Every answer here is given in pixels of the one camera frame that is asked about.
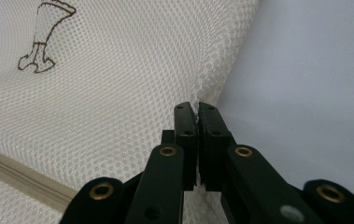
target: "gray surface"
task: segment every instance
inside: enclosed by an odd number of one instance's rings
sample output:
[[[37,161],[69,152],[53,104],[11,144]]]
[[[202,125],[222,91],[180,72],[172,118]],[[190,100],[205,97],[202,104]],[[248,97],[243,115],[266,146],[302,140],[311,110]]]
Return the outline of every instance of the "gray surface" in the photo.
[[[291,184],[354,193],[354,1],[262,1],[218,107]]]

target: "white mesh bag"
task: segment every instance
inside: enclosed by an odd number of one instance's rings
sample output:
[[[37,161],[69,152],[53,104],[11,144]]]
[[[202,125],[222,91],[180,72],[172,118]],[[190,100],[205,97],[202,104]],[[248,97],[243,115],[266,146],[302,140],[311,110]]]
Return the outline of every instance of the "white mesh bag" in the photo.
[[[0,223],[57,222],[88,181],[143,171],[175,105],[217,102],[257,5],[0,0]],[[37,201],[25,172],[72,196]],[[223,222],[213,197],[186,193],[184,223]]]

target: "white fabric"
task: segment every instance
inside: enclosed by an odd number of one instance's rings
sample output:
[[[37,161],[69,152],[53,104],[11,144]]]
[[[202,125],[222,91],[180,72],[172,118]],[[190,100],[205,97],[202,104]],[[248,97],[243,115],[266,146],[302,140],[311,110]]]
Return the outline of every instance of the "white fabric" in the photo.
[[[58,211],[0,181],[0,223],[56,223],[61,216]]]
[[[0,153],[73,189],[126,181],[174,105],[216,103],[256,6],[0,1]],[[210,202],[186,197],[184,221],[218,222]]]

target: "embroidered drawing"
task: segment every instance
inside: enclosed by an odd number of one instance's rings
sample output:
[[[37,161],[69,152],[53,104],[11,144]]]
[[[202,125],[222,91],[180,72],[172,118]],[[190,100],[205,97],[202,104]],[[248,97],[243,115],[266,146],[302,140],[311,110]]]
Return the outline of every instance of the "embroidered drawing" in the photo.
[[[76,13],[74,7],[58,0],[42,0],[37,8],[34,44],[32,51],[20,58],[18,68],[23,70],[29,65],[36,67],[35,73],[51,69],[55,62],[47,57],[46,46],[52,32],[63,20]]]

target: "zipper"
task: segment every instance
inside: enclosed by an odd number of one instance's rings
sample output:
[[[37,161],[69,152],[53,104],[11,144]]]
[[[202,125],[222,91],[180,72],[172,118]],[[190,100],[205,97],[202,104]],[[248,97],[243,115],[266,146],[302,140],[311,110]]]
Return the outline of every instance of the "zipper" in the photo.
[[[75,190],[2,154],[0,180],[60,212],[64,212],[77,194]]]

